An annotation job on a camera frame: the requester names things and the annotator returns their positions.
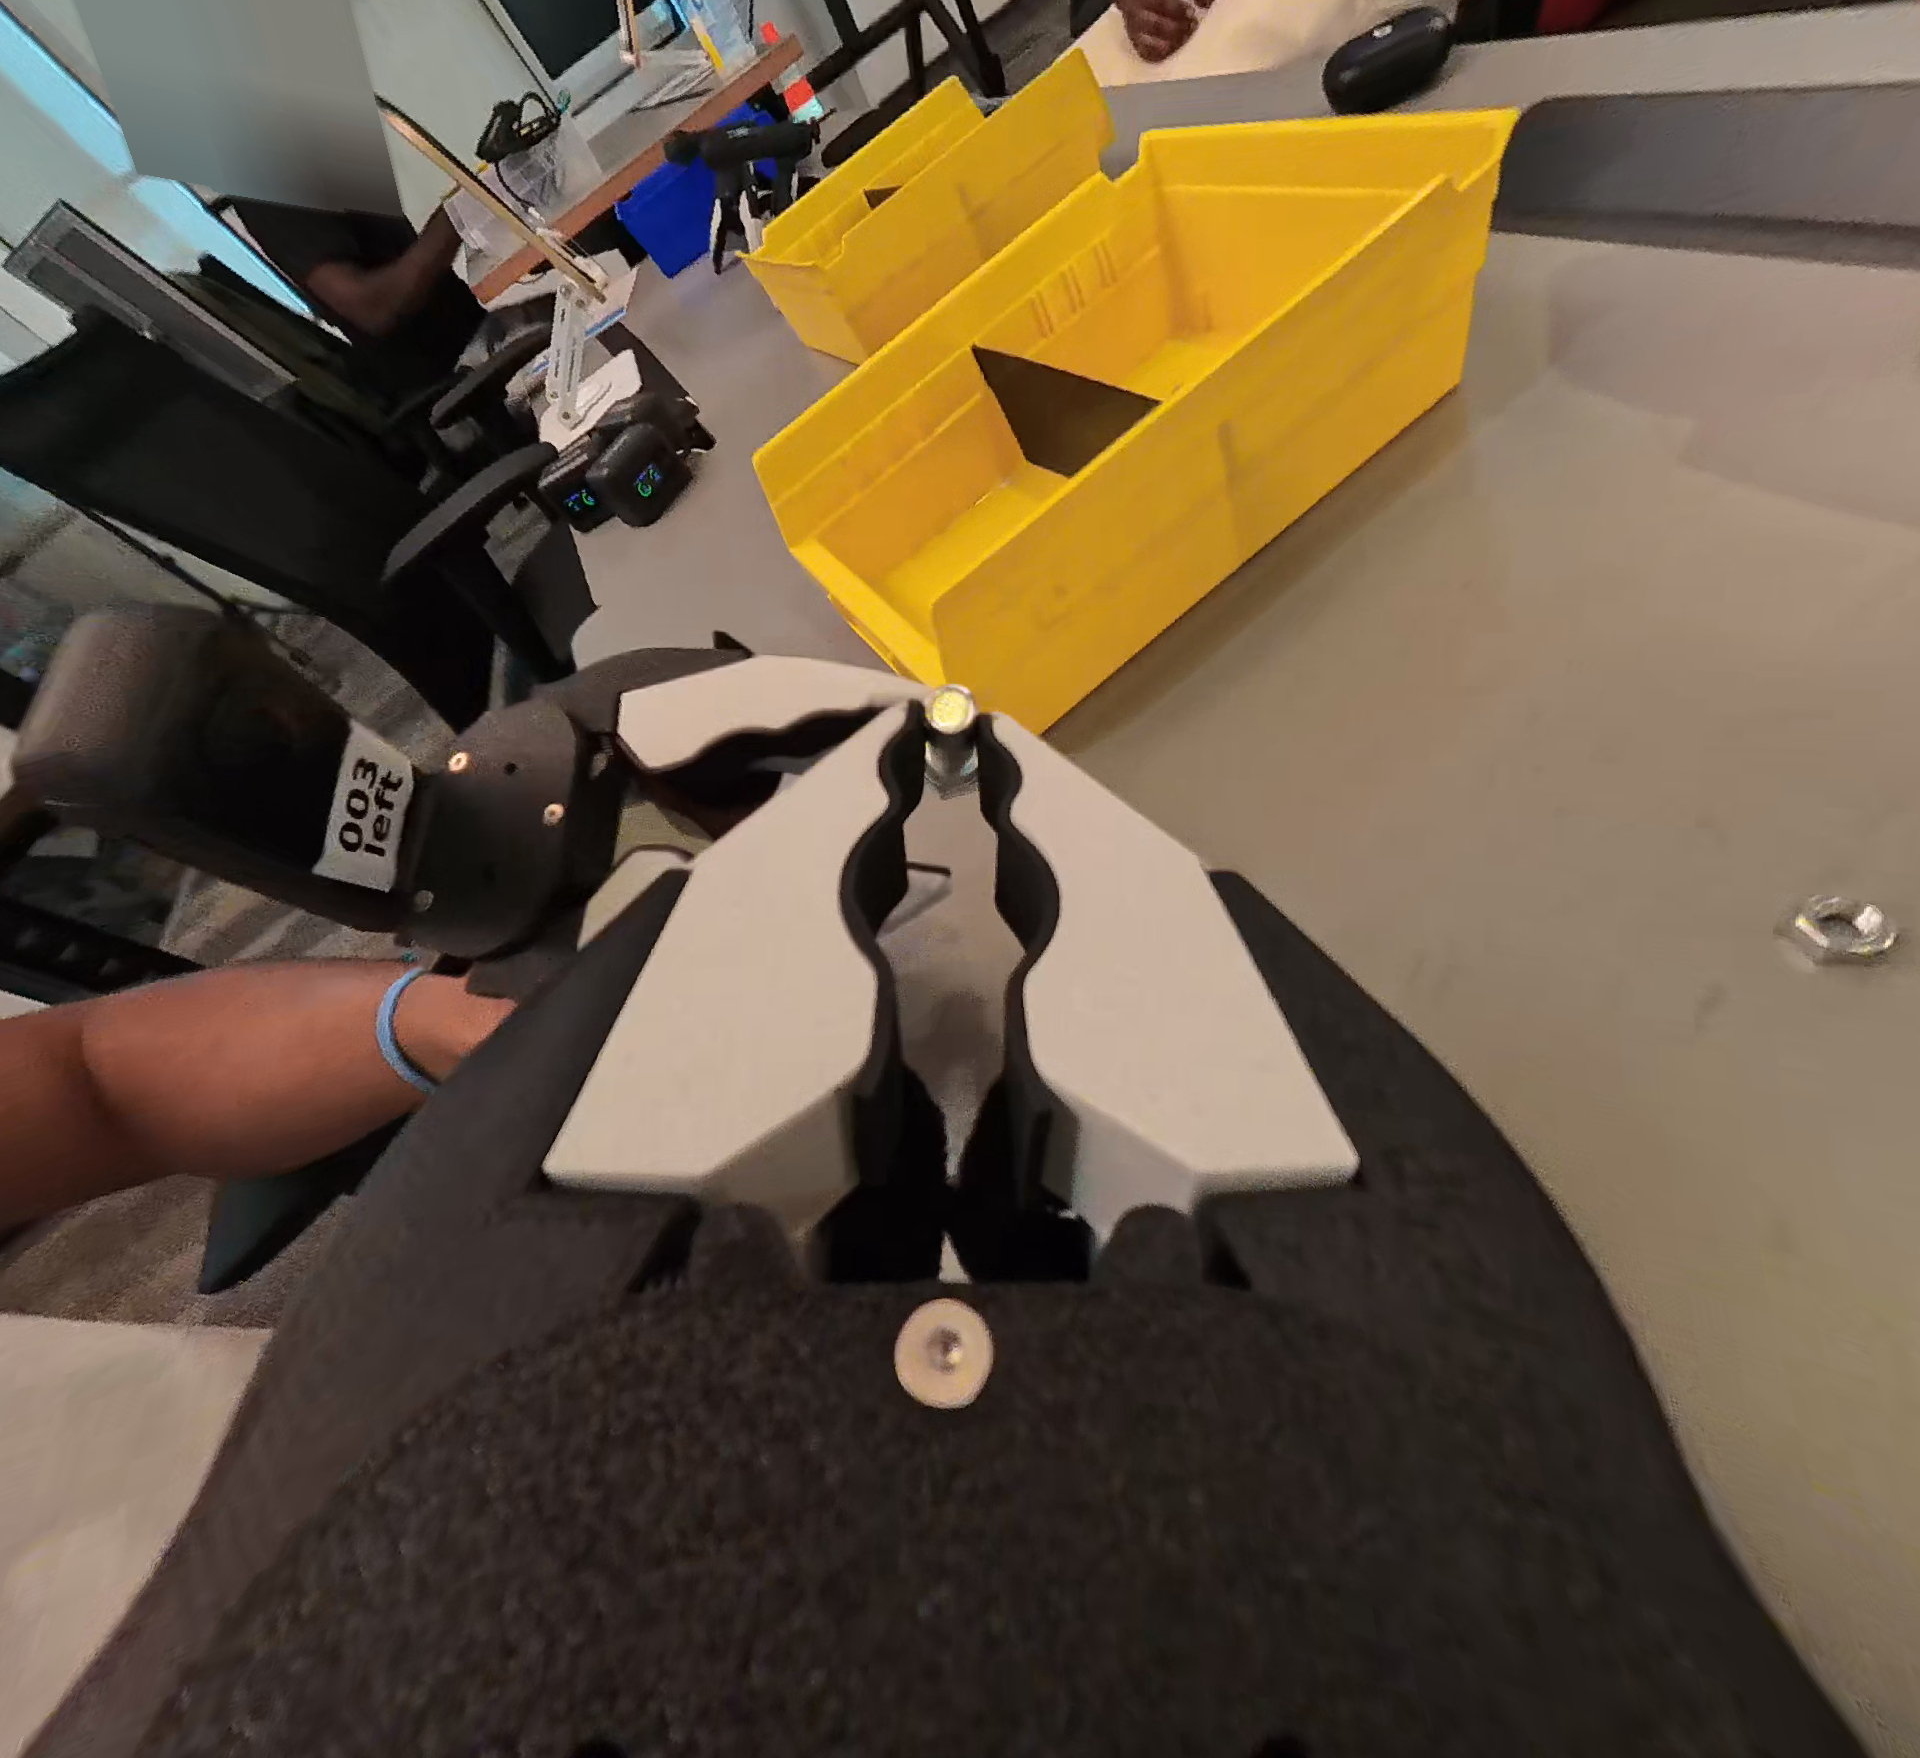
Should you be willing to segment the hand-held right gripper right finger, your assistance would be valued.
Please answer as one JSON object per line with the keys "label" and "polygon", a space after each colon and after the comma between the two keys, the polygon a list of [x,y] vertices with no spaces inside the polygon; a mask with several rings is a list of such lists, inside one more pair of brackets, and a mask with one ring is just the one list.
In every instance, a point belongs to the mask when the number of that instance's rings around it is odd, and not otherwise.
{"label": "hand-held right gripper right finger", "polygon": [[976,735],[995,837],[1009,1195],[1090,1242],[1141,1210],[1358,1180],[1358,1144],[1212,870],[1009,717]]}

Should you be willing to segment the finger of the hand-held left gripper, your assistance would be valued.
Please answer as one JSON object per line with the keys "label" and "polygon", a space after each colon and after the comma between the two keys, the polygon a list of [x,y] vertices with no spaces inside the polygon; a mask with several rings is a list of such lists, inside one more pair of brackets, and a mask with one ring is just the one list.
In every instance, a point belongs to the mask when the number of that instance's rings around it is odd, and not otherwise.
{"label": "finger of the hand-held left gripper", "polygon": [[683,870],[708,849],[708,828],[654,802],[619,810],[611,870],[580,908],[578,947],[587,947],[660,877]]}
{"label": "finger of the hand-held left gripper", "polygon": [[732,802],[756,779],[802,775],[877,712],[921,710],[934,689],[884,669],[746,656],[615,703],[624,757],[680,797]]}

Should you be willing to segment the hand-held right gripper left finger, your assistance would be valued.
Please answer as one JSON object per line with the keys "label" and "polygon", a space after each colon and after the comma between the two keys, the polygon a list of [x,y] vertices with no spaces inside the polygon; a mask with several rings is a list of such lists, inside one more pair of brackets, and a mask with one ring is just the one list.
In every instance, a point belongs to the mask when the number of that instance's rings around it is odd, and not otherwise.
{"label": "hand-held right gripper left finger", "polygon": [[704,849],[542,1174],[558,1190],[759,1205],[803,1242],[858,1186],[853,1082],[882,1045],[846,870],[901,817],[900,703]]}

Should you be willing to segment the yellow plastic bin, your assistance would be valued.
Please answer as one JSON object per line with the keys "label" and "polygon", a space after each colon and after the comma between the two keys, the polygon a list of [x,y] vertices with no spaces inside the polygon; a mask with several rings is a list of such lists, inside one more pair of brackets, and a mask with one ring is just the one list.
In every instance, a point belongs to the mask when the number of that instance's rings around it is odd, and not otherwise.
{"label": "yellow plastic bin", "polygon": [[1150,131],[756,452],[900,675],[1044,732],[1466,369],[1520,108]]}
{"label": "yellow plastic bin", "polygon": [[995,108],[949,77],[779,210],[748,273],[807,350],[865,362],[1090,183],[1112,134],[1077,47]]}

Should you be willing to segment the person's left forearm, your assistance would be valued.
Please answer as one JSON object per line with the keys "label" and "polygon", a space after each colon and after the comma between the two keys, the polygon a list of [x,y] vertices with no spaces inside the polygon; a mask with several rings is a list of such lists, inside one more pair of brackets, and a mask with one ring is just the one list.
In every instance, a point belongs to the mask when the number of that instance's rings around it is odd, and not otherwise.
{"label": "person's left forearm", "polygon": [[[2,1017],[2,1237],[171,1174],[302,1171],[417,1115],[375,1045],[401,970],[239,963]],[[512,1014],[428,970],[397,1037],[445,1082]]]}

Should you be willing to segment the black device green display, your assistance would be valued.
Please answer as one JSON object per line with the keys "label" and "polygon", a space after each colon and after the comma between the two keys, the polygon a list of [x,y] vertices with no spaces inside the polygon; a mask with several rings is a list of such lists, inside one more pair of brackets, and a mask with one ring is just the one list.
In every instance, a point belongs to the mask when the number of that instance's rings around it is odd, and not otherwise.
{"label": "black device green display", "polygon": [[587,535],[615,517],[608,487],[596,475],[597,458],[596,440],[578,440],[542,467],[536,503],[552,523]]}
{"label": "black device green display", "polygon": [[591,479],[619,523],[654,528],[692,489],[692,466],[674,431],[634,423],[611,436]]}

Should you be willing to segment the blue wristband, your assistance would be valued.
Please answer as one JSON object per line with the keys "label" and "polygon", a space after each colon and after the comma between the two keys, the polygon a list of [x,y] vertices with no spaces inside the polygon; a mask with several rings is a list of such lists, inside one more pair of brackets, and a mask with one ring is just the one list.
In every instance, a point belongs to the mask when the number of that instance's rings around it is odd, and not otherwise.
{"label": "blue wristband", "polygon": [[428,967],[404,967],[397,980],[392,980],[378,1000],[375,1011],[375,1045],[387,1072],[401,1087],[409,1087],[417,1097],[429,1097],[439,1082],[409,1057],[409,1049],[397,1037],[397,1011],[417,982],[428,980]]}

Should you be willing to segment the white stand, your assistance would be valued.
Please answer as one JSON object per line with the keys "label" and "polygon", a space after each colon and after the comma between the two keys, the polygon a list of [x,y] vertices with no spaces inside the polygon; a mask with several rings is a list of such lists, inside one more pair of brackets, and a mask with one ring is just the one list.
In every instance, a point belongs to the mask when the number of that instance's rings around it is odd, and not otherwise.
{"label": "white stand", "polygon": [[537,432],[557,452],[575,449],[611,405],[642,390],[636,353],[624,345],[629,295],[634,276],[596,302],[558,281],[537,405]]}

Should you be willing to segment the black office chair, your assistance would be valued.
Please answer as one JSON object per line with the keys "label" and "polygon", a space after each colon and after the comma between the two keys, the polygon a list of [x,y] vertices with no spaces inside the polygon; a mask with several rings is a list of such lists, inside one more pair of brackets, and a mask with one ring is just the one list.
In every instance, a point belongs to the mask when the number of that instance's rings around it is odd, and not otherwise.
{"label": "black office chair", "polygon": [[455,732],[490,710],[497,648],[537,685],[578,669],[580,565],[533,602],[487,553],[552,460],[536,440],[429,503],[109,316],[2,375],[2,471],[326,620]]}

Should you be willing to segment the small blue bin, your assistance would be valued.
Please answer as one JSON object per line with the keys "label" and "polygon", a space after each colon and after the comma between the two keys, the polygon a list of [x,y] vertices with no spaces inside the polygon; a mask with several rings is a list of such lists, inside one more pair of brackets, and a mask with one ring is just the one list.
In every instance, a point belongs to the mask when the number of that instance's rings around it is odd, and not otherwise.
{"label": "small blue bin", "polygon": [[766,108],[742,106],[704,134],[673,134],[664,139],[664,160],[619,198],[615,220],[624,235],[664,281],[709,259],[720,179],[708,160],[708,147],[712,139],[732,139],[734,134],[768,134],[779,127],[784,118]]}

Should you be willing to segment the black device on tripod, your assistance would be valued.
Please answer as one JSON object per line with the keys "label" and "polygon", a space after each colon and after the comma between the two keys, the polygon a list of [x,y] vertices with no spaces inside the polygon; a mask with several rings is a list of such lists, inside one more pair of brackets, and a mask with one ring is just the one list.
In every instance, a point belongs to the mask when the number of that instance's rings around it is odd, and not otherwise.
{"label": "black device on tripod", "polygon": [[752,255],[766,224],[802,197],[802,167],[818,151],[818,118],[734,122],[708,134],[680,131],[660,157],[680,167],[708,164],[712,176],[709,264]]}

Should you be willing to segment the wooden side table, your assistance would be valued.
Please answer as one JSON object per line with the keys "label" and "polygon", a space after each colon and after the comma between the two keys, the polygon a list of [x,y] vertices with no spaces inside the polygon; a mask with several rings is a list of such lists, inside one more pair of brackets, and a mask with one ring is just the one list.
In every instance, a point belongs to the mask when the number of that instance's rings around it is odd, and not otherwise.
{"label": "wooden side table", "polygon": [[664,164],[664,144],[674,134],[708,134],[759,90],[775,87],[786,66],[803,61],[803,42],[789,33],[766,47],[756,63],[720,77],[699,97],[639,106],[636,75],[615,84],[585,112],[591,183],[552,213],[549,227],[569,245],[608,218],[642,179]]}

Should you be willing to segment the black oval case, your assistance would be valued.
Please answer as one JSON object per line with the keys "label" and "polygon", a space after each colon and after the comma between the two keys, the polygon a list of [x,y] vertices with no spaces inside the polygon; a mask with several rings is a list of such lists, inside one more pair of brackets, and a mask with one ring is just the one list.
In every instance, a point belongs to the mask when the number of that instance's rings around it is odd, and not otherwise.
{"label": "black oval case", "polygon": [[1451,18],[1413,6],[1358,33],[1321,66],[1321,97],[1331,115],[1394,112],[1443,75],[1451,61]]}

